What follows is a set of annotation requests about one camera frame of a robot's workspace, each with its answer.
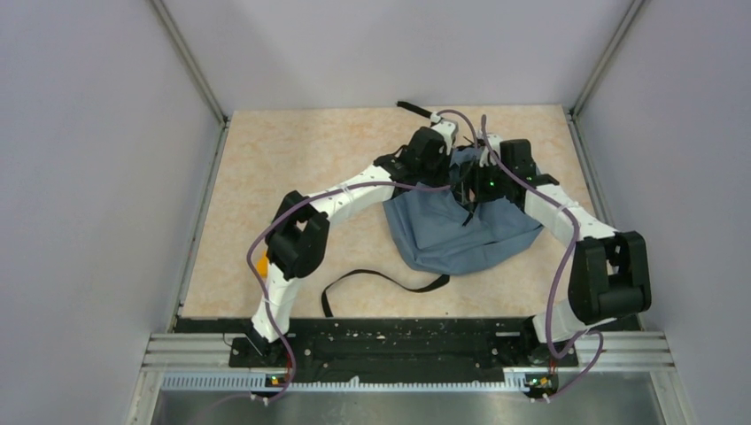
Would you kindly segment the blue grey student backpack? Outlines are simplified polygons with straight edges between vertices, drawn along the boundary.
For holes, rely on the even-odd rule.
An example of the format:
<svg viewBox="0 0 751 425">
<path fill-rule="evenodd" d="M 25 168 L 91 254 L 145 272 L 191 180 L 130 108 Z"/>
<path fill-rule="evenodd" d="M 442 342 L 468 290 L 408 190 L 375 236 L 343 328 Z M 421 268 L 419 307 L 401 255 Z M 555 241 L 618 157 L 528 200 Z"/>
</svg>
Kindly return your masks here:
<svg viewBox="0 0 751 425">
<path fill-rule="evenodd" d="M 487 131 L 476 131 L 470 147 Z M 525 181 L 539 175 L 526 139 L 500 144 L 496 165 Z M 520 204 L 505 199 L 477 203 L 470 180 L 458 189 L 440 192 L 404 193 L 383 205 L 387 224 L 401 258 L 413 270 L 434 274 L 431 282 L 413 287 L 413 293 L 438 290 L 454 276 L 483 272 L 526 251 L 542 231 L 542 224 L 523 211 L 525 192 L 520 186 Z"/>
</svg>

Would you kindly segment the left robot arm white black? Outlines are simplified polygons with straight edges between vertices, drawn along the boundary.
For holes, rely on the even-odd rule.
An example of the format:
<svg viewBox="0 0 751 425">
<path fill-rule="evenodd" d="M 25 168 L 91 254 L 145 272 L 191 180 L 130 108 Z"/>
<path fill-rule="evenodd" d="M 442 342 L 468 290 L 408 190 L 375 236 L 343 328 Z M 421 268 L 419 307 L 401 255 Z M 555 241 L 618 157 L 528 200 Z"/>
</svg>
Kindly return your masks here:
<svg viewBox="0 0 751 425">
<path fill-rule="evenodd" d="M 253 358 L 273 366 L 283 357 L 281 337 L 289 331 L 294 301 L 324 260 L 332 227 L 404 193 L 448 190 L 457 133 L 452 120 L 419 127 L 408 144 L 350 179 L 309 195 L 293 190 L 283 198 L 270 226 L 252 243 L 253 248 L 266 245 L 268 262 L 259 278 L 259 307 L 246 332 Z"/>
</svg>

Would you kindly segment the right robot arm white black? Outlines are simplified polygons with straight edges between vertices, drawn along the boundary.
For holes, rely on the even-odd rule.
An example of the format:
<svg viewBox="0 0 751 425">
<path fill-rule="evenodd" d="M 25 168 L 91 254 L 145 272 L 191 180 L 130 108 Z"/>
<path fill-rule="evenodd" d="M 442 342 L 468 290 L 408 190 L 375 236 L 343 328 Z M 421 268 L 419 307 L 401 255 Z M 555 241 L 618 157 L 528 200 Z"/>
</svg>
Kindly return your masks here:
<svg viewBox="0 0 751 425">
<path fill-rule="evenodd" d="M 651 307 L 646 240 L 640 233 L 598 220 L 555 178 L 540 173 L 530 141 L 488 135 L 478 145 L 482 194 L 513 203 L 565 247 L 545 310 L 529 318 L 531 333 L 519 341 L 526 362 L 542 365 L 558 343 Z"/>
</svg>

